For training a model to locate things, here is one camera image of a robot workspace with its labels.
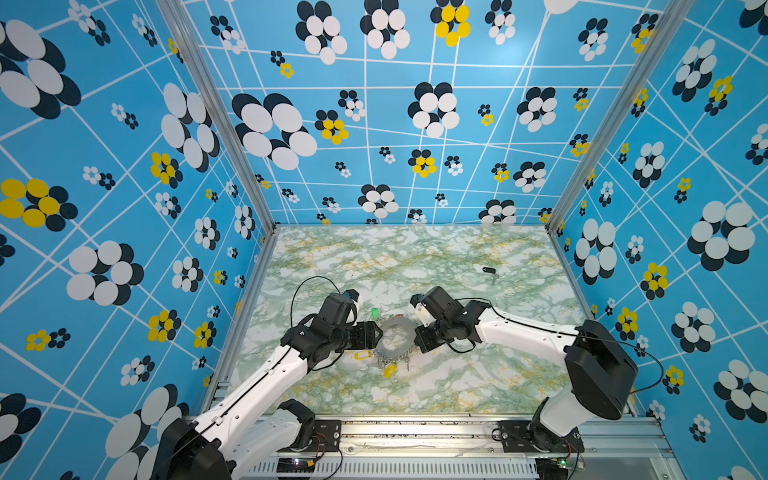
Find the black key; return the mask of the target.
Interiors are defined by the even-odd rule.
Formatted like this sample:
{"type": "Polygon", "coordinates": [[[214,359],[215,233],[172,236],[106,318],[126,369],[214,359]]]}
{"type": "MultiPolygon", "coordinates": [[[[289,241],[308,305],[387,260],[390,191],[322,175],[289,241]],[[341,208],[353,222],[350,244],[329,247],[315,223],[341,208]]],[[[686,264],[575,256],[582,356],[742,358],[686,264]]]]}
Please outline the black key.
{"type": "Polygon", "coordinates": [[[491,277],[491,282],[495,283],[498,278],[498,272],[496,268],[493,267],[483,267],[482,272],[489,275],[491,277]]]}

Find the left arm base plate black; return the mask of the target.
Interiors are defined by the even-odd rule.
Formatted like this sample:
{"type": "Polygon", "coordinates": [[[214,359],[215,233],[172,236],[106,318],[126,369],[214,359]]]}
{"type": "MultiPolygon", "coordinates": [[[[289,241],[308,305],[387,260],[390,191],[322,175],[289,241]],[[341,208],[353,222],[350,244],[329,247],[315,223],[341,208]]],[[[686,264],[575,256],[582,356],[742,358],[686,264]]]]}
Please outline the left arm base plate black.
{"type": "Polygon", "coordinates": [[[287,452],[328,453],[338,452],[342,434],[342,422],[333,419],[316,419],[310,427],[302,426],[297,440],[280,450],[287,452]]]}

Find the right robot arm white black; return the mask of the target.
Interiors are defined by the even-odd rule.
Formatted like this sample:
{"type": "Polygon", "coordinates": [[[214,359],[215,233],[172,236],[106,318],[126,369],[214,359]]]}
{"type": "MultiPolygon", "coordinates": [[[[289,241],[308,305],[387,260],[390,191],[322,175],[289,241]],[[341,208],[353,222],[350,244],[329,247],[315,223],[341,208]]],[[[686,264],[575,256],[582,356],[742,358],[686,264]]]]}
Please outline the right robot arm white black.
{"type": "Polygon", "coordinates": [[[567,372],[568,384],[542,400],[527,426],[508,435],[510,440],[527,442],[534,451],[582,453],[582,424],[622,418],[638,367],[602,324],[547,324],[501,312],[486,299],[463,303],[440,286],[413,295],[410,305],[421,322],[415,345],[423,353],[467,340],[474,346],[510,347],[567,372]]]}

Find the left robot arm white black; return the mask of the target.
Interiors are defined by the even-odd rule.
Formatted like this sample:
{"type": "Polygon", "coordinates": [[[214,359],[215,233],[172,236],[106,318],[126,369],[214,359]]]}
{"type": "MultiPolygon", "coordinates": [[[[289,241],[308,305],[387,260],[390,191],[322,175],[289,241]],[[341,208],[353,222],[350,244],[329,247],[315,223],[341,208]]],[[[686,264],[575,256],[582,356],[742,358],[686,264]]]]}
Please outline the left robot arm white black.
{"type": "Polygon", "coordinates": [[[284,448],[302,448],[311,436],[312,411],[290,400],[263,417],[291,386],[331,366],[331,356],[374,348],[383,333],[358,319],[355,290],[332,293],[319,312],[289,328],[271,356],[209,410],[163,432],[150,478],[240,479],[284,448]]]}

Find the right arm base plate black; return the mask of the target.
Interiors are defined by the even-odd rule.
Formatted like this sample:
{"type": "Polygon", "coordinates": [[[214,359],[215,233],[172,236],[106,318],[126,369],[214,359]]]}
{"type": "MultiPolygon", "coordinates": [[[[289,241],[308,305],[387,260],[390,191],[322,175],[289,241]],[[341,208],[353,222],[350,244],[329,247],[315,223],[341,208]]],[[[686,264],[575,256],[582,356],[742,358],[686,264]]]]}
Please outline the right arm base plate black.
{"type": "Polygon", "coordinates": [[[491,438],[502,445],[505,453],[571,454],[585,451],[577,428],[559,437],[544,427],[532,426],[527,420],[504,420],[491,431],[491,438]]]}

